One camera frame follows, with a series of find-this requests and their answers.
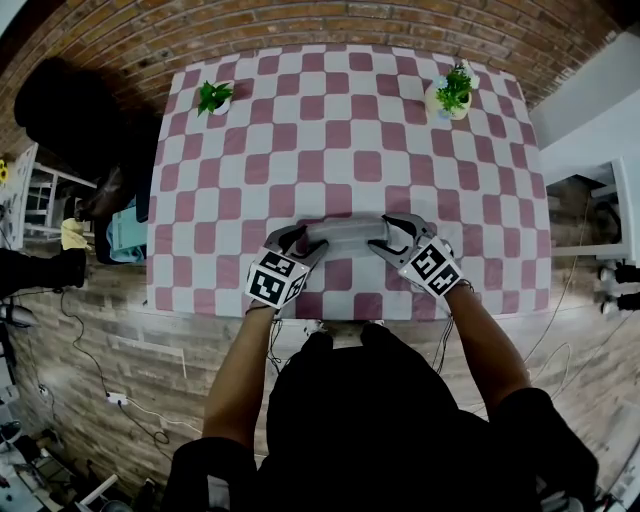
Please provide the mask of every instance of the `green plant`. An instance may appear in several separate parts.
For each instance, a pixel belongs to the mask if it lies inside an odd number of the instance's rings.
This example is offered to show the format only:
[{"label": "green plant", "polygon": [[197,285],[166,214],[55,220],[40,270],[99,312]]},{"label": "green plant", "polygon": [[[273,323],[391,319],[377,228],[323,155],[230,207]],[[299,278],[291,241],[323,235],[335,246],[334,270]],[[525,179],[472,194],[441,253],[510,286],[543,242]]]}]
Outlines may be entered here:
[{"label": "green plant", "polygon": [[220,107],[227,98],[230,98],[232,94],[233,89],[228,83],[215,86],[205,81],[204,85],[200,88],[198,115],[202,114],[205,110],[213,112]]},{"label": "green plant", "polygon": [[477,81],[477,76],[467,62],[454,66],[446,77],[440,78],[436,97],[442,103],[442,109],[453,114],[454,110],[464,108],[469,102],[471,91],[477,88]]}]

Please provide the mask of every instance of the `wood-patterned floor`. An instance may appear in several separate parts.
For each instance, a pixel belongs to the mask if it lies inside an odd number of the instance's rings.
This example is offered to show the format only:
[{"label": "wood-patterned floor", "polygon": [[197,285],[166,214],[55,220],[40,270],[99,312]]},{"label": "wood-patterned floor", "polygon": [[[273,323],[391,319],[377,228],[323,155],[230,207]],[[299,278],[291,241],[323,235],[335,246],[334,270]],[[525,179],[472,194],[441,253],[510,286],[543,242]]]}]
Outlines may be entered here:
[{"label": "wood-patterned floor", "polygon": [[[554,243],[577,243],[586,186],[572,181],[550,188],[549,194]],[[599,231],[590,211],[584,243]],[[640,432],[640,314],[601,316],[594,303],[603,290],[595,279],[596,263],[580,258],[549,327],[573,263],[573,258],[554,260],[549,311],[503,315],[499,322],[525,357],[548,329],[527,366],[535,384],[555,396],[558,410],[599,459],[599,483],[607,489],[625,465]],[[633,285],[626,286],[635,290]],[[88,283],[82,290],[68,291],[64,307],[84,321],[85,332],[78,345],[98,360],[109,391],[125,393],[148,410],[200,428],[205,396],[239,320],[149,311],[143,305],[145,295],[144,266],[92,264]],[[169,461],[116,406],[106,402],[95,364],[72,346],[81,327],[77,320],[61,313],[60,299],[51,293],[22,298],[40,326],[11,329],[22,395],[12,410],[31,429],[53,425],[80,467],[91,459],[101,477],[117,473],[129,493],[147,477],[164,483]],[[286,360],[301,346],[304,325],[295,321],[285,324],[275,345],[277,356]],[[444,322],[387,325],[431,361]],[[336,327],[341,342],[348,344],[357,335],[355,326]],[[30,345],[38,378],[52,391],[49,397],[37,392]],[[461,407],[483,414],[455,330],[442,376]],[[266,409],[274,380],[268,366],[256,435],[258,461],[267,453]],[[170,444],[160,448],[169,456],[181,444],[198,437],[184,425],[168,424],[131,405],[126,410],[148,430],[164,429]]]}]

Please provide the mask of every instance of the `red brick wall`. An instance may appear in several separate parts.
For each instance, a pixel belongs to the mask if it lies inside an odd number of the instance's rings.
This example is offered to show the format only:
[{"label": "red brick wall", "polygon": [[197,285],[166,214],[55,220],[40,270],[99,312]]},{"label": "red brick wall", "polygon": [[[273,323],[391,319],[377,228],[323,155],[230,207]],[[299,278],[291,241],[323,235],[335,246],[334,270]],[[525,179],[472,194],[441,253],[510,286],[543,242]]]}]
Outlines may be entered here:
[{"label": "red brick wall", "polygon": [[13,102],[46,57],[111,73],[124,107],[161,110],[173,73],[202,59],[292,43],[408,46],[514,73],[535,104],[615,32],[596,0],[67,0],[0,75],[0,152],[25,144]]}]

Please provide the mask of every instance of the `sleeve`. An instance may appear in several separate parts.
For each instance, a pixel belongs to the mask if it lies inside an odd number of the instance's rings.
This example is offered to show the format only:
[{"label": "sleeve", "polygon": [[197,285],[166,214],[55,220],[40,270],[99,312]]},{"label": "sleeve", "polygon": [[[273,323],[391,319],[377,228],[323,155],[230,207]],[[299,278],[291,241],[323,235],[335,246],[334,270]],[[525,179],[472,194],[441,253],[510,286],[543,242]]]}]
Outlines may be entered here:
[{"label": "sleeve", "polygon": [[173,456],[161,510],[249,510],[256,474],[253,452],[236,441],[216,437],[192,441]]},{"label": "sleeve", "polygon": [[491,416],[503,447],[535,471],[540,501],[552,495],[577,499],[592,510],[598,461],[572,432],[541,389],[518,390]]}]

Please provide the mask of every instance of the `yellow object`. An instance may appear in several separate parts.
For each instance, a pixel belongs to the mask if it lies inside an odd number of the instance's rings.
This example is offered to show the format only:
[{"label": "yellow object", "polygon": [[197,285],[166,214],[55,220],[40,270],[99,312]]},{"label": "yellow object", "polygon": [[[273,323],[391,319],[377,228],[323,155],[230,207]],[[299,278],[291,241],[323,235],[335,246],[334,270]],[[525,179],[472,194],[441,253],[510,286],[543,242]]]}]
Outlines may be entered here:
[{"label": "yellow object", "polygon": [[0,183],[6,183],[9,177],[9,168],[4,160],[0,160]]},{"label": "yellow object", "polygon": [[83,236],[84,226],[76,219],[66,219],[62,222],[62,248],[86,249],[89,245]]}]

